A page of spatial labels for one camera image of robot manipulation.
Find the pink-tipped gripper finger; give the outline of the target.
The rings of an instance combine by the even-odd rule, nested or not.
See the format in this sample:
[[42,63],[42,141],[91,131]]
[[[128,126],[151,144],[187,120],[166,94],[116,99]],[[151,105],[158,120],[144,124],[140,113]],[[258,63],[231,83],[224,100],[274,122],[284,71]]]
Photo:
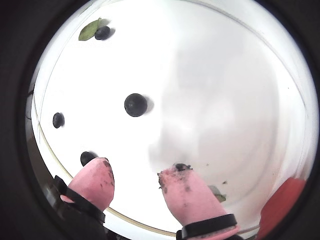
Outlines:
[[115,192],[113,170],[107,158],[92,159],[69,184],[56,175],[53,186],[61,200],[58,215],[81,240],[115,239],[115,233],[103,226],[104,210]]
[[177,163],[157,176],[167,208],[182,225],[177,240],[240,239],[235,216],[189,165]]

